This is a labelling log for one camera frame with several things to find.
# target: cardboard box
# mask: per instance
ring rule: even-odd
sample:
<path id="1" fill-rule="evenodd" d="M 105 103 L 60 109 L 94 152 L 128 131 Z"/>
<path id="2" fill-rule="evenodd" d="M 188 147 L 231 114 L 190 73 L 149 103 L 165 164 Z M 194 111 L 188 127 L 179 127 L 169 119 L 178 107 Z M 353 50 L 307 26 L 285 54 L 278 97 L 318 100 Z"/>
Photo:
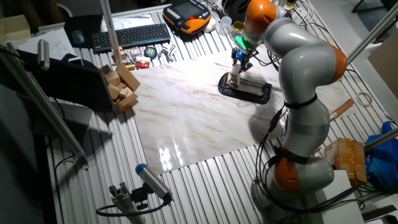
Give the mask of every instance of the cardboard box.
<path id="1" fill-rule="evenodd" d="M 127 93 L 128 93 L 127 90 L 129 90 L 129 88 L 123 88 L 123 89 L 120 90 L 119 95 L 120 95 L 121 98 L 126 98 L 127 97 Z"/>
<path id="2" fill-rule="evenodd" d="M 345 170 L 351 185 L 366 183 L 363 143 L 338 138 L 325 148 L 326 160 L 336 169 Z"/>
<path id="3" fill-rule="evenodd" d="M 117 86 L 109 84 L 108 90 L 109 90 L 109 93 L 111 94 L 111 98 L 116 100 L 119 96 L 119 88 Z"/>
<path id="4" fill-rule="evenodd" d="M 115 103 L 116 107 L 122 112 L 125 112 L 126 110 L 134 106 L 137 103 L 138 97 L 130 88 L 125 88 L 124 90 L 127 90 L 127 96 L 125 97 L 125 99 Z"/>
<path id="5" fill-rule="evenodd" d="M 117 70 L 122 82 L 132 89 L 136 91 L 141 83 L 137 80 L 137 78 L 126 68 L 126 66 L 122 65 Z"/>
<path id="6" fill-rule="evenodd" d="M 118 85 L 118 88 L 120 89 L 120 90 L 122 90 L 123 88 L 125 88 L 126 87 L 126 85 L 124 84 L 124 83 L 120 83 L 119 85 Z"/>
<path id="7" fill-rule="evenodd" d="M 116 87 L 121 83 L 120 77 L 117 72 L 109 72 L 105 74 L 105 79 L 108 84 L 114 85 Z"/>
<path id="8" fill-rule="evenodd" d="M 133 88 L 129 87 L 126 80 L 128 80 L 129 84 L 133 86 L 135 90 L 138 88 L 140 83 L 125 66 L 120 67 L 118 72 L 113 72 L 108 65 L 105 65 L 100 68 L 99 71 L 101 71 L 105 77 L 114 77 L 114 74 L 116 74 L 120 78 L 121 82 L 117 86 L 112 84 L 108 85 L 109 93 L 119 111 L 125 112 L 137 103 L 138 96 L 133 92 Z M 122 73 L 126 79 L 122 79 L 120 77 L 120 73 Z M 125 98 L 119 97 L 121 89 L 127 91 Z"/>
<path id="9" fill-rule="evenodd" d="M 387 40 L 378 46 L 368 57 L 374 69 L 378 72 L 396 98 L 398 98 L 397 58 L 398 30 L 390 35 Z"/>
<path id="10" fill-rule="evenodd" d="M 30 25 L 24 15 L 0 19 L 0 44 L 30 38 Z"/>

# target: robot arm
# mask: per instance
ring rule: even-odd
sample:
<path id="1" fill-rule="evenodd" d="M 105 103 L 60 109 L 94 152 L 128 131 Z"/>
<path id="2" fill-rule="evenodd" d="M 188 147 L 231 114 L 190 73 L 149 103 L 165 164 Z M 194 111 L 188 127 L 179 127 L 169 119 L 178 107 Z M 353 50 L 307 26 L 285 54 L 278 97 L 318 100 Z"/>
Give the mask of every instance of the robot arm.
<path id="1" fill-rule="evenodd" d="M 264 41 L 267 49 L 282 59 L 279 81 L 289 118 L 282 157 L 267 181 L 272 196 L 287 202 L 320 190 L 334 179 L 331 165 L 312 157 L 329 131 L 326 106 L 315 89 L 337 81 L 346 69 L 346 56 L 336 47 L 303 30 L 285 11 L 269 0 L 253 0 L 246 11 L 244 35 L 236 39 L 242 49 L 253 51 Z M 263 198 L 256 198 L 258 207 Z"/>

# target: paper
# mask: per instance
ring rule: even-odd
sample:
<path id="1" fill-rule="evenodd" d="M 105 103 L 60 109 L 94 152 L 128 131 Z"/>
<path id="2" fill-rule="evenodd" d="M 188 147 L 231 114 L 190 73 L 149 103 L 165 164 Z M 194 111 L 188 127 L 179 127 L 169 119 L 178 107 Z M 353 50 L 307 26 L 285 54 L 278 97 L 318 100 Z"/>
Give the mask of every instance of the paper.
<path id="1" fill-rule="evenodd" d="M 113 26 L 115 30 L 127 29 L 132 27 L 147 26 L 154 24 L 152 16 L 150 14 L 145 14 L 142 16 L 129 16 L 123 18 L 113 18 Z M 102 20 L 101 29 L 103 32 L 107 32 L 105 19 Z"/>
<path id="2" fill-rule="evenodd" d="M 46 34 L 27 39 L 23 44 L 17 45 L 17 49 L 37 54 L 39 40 L 49 43 L 50 58 L 62 60 L 66 54 L 76 55 L 64 29 L 50 31 Z"/>

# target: white cup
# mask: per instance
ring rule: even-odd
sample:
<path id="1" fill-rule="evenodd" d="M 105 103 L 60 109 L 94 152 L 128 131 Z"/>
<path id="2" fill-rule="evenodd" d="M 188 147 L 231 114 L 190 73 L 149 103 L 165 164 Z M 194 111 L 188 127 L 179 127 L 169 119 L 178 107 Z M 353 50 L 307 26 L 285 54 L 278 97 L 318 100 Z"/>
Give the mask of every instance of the white cup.
<path id="1" fill-rule="evenodd" d="M 222 36 L 227 36 L 231 29 L 232 19 L 228 16 L 224 16 L 221 18 L 220 28 L 218 29 L 218 33 Z"/>

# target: computer mouse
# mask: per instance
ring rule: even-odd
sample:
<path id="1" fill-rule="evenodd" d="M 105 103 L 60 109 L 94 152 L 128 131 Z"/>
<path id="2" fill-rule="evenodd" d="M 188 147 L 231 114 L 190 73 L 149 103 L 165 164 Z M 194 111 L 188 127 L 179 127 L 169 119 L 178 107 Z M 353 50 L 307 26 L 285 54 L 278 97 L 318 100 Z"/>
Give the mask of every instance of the computer mouse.
<path id="1" fill-rule="evenodd" d="M 82 44 L 85 42 L 85 37 L 80 30 L 75 30 L 72 32 L 72 39 L 75 44 Z"/>

